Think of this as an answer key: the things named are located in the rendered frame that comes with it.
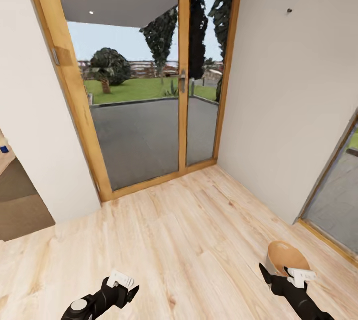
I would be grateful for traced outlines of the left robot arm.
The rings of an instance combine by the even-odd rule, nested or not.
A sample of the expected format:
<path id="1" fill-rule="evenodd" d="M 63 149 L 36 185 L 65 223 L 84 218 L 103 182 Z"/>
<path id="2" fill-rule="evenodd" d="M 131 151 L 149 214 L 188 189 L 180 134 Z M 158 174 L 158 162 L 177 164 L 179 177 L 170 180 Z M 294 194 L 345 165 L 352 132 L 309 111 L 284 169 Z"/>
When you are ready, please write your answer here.
<path id="1" fill-rule="evenodd" d="M 113 269 L 111 275 L 103 280 L 98 293 L 73 301 L 60 320 L 95 320 L 112 305 L 123 308 L 132 301 L 140 287 L 128 291 L 123 285 L 131 287 L 133 284 L 132 277 Z"/>

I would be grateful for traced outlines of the trash can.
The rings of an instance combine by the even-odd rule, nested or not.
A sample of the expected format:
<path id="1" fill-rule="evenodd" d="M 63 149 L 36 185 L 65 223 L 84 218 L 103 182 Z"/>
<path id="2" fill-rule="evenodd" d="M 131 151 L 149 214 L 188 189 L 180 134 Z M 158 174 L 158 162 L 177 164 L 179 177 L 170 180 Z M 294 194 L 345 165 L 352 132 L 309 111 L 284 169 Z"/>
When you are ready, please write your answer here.
<path id="1" fill-rule="evenodd" d="M 285 241 L 272 241 L 267 249 L 264 268 L 271 275 L 289 277 L 284 267 L 311 270 L 306 258 L 297 248 Z"/>

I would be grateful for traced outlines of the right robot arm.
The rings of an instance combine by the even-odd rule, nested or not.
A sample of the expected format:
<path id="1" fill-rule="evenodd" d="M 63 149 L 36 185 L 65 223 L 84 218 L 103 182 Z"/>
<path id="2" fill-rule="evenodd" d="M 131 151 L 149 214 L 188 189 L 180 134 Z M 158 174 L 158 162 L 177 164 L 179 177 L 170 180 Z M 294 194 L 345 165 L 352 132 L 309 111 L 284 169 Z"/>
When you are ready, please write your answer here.
<path id="1" fill-rule="evenodd" d="M 262 276 L 275 295 L 285 296 L 302 320 L 335 320 L 328 312 L 321 311 L 306 293 L 306 281 L 317 282 L 315 271 L 284 267 L 289 277 L 271 275 L 259 263 Z"/>

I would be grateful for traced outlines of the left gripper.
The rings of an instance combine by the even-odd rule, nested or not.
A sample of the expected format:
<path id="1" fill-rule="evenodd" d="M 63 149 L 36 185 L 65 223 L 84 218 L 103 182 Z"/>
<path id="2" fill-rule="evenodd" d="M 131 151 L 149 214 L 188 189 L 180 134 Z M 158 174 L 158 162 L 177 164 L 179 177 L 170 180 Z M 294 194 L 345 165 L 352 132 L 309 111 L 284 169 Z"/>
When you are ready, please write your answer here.
<path id="1" fill-rule="evenodd" d="M 108 277 L 106 277 L 101 286 L 101 290 L 99 291 L 105 297 L 105 309 L 104 312 L 107 311 L 112 305 L 116 305 L 119 308 L 123 308 L 127 302 L 131 302 L 136 293 L 139 290 L 140 285 L 128 291 L 128 288 L 124 287 L 121 283 L 118 286 L 114 286 L 111 288 L 107 285 Z M 104 313 L 103 312 L 103 313 Z"/>

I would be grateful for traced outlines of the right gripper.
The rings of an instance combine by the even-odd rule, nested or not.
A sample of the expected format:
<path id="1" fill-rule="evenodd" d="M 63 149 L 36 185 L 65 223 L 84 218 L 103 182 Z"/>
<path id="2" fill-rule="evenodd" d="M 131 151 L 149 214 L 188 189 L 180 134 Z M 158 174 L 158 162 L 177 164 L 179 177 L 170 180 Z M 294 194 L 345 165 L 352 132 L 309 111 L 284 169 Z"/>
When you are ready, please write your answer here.
<path id="1" fill-rule="evenodd" d="M 304 282 L 304 288 L 297 288 L 292 282 L 289 282 L 286 277 L 271 275 L 261 263 L 259 263 L 259 268 L 266 284 L 270 285 L 272 292 L 275 295 L 285 296 L 297 314 L 301 303 L 304 301 L 313 301 L 306 293 L 308 286 L 306 282 Z M 287 272 L 287 267 L 284 267 L 284 269 Z M 289 275 L 289 277 L 291 277 L 291 275 Z"/>

